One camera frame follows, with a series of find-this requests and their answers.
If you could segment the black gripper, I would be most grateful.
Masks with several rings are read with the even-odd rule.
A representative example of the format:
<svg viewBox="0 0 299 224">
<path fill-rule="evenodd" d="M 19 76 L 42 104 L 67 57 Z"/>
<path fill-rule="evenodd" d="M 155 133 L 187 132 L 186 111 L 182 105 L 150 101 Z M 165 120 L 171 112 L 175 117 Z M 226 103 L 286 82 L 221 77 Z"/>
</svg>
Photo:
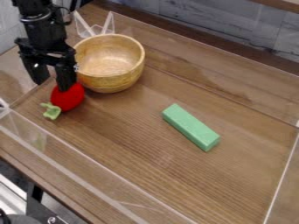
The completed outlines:
<svg viewBox="0 0 299 224">
<path fill-rule="evenodd" d="M 47 66 L 55 66 L 59 90 L 66 92 L 76 83 L 75 50 L 67 44 L 66 21 L 62 14 L 22 15 L 26 38 L 18 38 L 19 54 L 32 81 L 42 85 L 51 77 Z"/>
</svg>

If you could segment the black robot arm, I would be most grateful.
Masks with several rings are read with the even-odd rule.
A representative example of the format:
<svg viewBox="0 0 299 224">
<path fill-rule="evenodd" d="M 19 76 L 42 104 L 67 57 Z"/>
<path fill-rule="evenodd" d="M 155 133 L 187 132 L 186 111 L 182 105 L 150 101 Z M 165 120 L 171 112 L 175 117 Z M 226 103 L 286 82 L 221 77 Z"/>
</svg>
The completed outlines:
<svg viewBox="0 0 299 224">
<path fill-rule="evenodd" d="M 48 67 L 55 68 L 59 90 L 66 92 L 76 83 L 75 49 L 67 44 L 66 26 L 62 11 L 70 11 L 52 3 L 52 0 L 12 0 L 20 12 L 20 22 L 26 38 L 16 38 L 19 55 L 32 81 L 42 85 L 51 77 Z"/>
</svg>

